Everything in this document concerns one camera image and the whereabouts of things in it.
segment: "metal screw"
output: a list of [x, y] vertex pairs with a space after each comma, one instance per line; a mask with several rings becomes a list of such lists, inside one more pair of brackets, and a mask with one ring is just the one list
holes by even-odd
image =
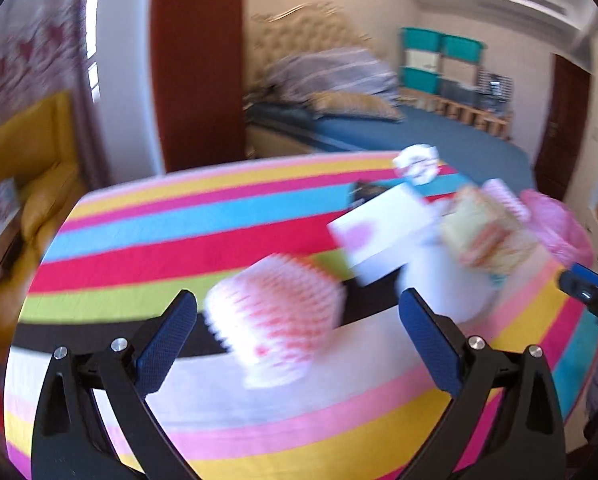
[[542, 349], [540, 346], [537, 346], [537, 345], [532, 345], [532, 346], [529, 348], [528, 352], [530, 352], [530, 355], [531, 355], [532, 357], [536, 357], [537, 359], [538, 359], [539, 357], [543, 357], [543, 349]]
[[55, 349], [55, 352], [53, 353], [53, 357], [55, 359], [57, 359], [58, 361], [60, 359], [63, 359], [67, 355], [68, 355], [68, 348], [66, 348], [65, 346], [60, 346], [59, 348]]
[[118, 337], [112, 343], [110, 343], [110, 348], [112, 348], [113, 352], [121, 352], [125, 350], [128, 346], [128, 341], [123, 337]]
[[470, 345], [470, 348], [473, 350], [483, 350], [486, 348], [485, 340], [478, 335], [473, 335], [470, 339], [468, 339], [468, 345]]

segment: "blue gripper pad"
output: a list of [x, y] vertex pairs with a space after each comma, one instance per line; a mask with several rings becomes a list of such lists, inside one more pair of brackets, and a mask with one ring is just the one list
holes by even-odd
[[197, 300], [190, 292], [180, 292], [169, 310], [135, 364], [135, 388], [142, 397], [159, 390], [197, 321]]
[[598, 274], [596, 272], [581, 264], [574, 264], [570, 271], [582, 280], [586, 280], [586, 282], [592, 283], [598, 287]]
[[461, 391], [460, 357], [409, 290], [399, 298], [399, 319], [437, 387], [456, 398]]

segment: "striped tablecloth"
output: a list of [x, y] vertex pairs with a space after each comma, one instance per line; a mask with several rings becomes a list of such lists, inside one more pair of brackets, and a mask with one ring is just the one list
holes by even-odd
[[[189, 171], [90, 193], [39, 268], [6, 375], [10, 458], [30, 478], [32, 425], [54, 348], [103, 349], [159, 315], [181, 288], [199, 305], [215, 283], [270, 253], [309, 256], [351, 280], [326, 225], [349, 203], [351, 183], [396, 182], [394, 153], [269, 159]], [[417, 189], [429, 201], [467, 182], [452, 168]], [[555, 285], [543, 249], [510, 277], [497, 306], [462, 327], [496, 348], [542, 345], [567, 414], [598, 347], [598, 328]], [[206, 479], [394, 478], [439, 420], [436, 390], [396, 312], [394, 277], [367, 288], [346, 281], [343, 325], [304, 380], [245, 390], [242, 370], [198, 322], [148, 403]], [[110, 405], [102, 417], [121, 459], [138, 468]], [[486, 414], [492, 417], [495, 402]], [[462, 463], [473, 460], [484, 417]]]

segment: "bed frame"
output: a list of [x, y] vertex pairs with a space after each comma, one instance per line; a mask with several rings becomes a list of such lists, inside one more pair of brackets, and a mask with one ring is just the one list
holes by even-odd
[[[350, 19], [332, 2], [304, 4], [276, 16], [257, 14], [246, 31], [246, 102], [252, 102], [262, 89], [271, 65], [286, 56], [321, 52], [343, 46], [365, 46], [380, 59], [385, 51], [367, 34], [359, 32]], [[403, 89], [402, 100], [413, 105], [425, 102], [428, 111], [474, 125], [477, 129], [508, 140], [509, 121], [475, 108], [444, 100], [440, 96]], [[315, 148], [262, 126], [246, 127], [249, 148], [259, 157], [303, 155]]]

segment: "dark brown door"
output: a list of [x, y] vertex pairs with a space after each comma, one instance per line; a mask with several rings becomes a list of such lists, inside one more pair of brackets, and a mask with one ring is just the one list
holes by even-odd
[[166, 170], [243, 160], [243, 0], [151, 0], [150, 28]]
[[588, 118], [590, 74], [561, 56], [554, 56], [552, 104], [543, 144], [534, 165], [537, 189], [563, 200], [575, 171]]

